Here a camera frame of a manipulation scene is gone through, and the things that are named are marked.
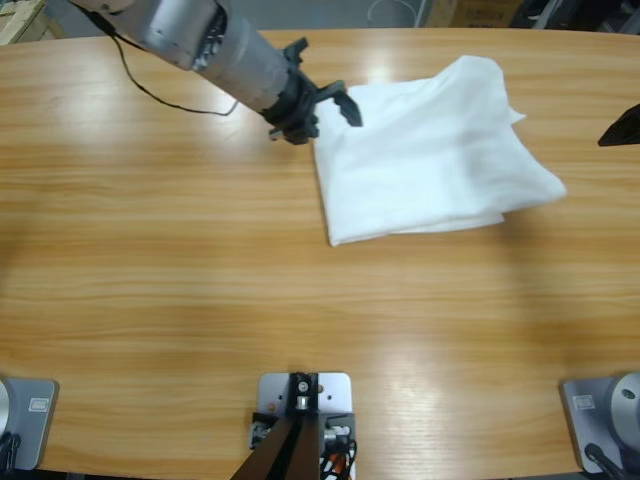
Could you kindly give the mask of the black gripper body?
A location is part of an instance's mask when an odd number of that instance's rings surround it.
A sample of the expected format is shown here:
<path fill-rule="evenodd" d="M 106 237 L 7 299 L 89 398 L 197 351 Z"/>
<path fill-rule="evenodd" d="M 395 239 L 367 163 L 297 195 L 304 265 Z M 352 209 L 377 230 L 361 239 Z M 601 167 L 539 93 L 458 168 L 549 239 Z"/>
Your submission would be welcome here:
<path fill-rule="evenodd" d="M 317 126 L 315 95 L 319 88 L 301 70 L 289 69 L 284 89 L 276 103 L 262 112 L 262 117 L 272 129 Z"/>

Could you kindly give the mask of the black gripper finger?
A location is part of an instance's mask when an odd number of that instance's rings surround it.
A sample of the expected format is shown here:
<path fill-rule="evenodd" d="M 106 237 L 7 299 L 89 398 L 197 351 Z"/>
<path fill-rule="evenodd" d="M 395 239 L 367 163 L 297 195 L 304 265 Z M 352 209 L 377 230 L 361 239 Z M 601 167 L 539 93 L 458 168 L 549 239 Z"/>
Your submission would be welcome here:
<path fill-rule="evenodd" d="M 625 111 L 598 140 L 599 146 L 640 144 L 640 105 Z"/>
<path fill-rule="evenodd" d="M 275 127 L 269 131 L 268 138 L 271 141 L 285 140 L 292 145 L 305 145 L 311 140 L 317 138 L 318 135 L 318 127 L 315 124 L 312 124 L 311 126 L 290 128 Z"/>
<path fill-rule="evenodd" d="M 357 103 L 347 92 L 345 83 L 342 80 L 335 81 L 329 85 L 319 88 L 316 91 L 315 100 L 319 104 L 331 99 L 339 107 L 340 114 L 352 127 L 362 127 L 363 120 Z"/>

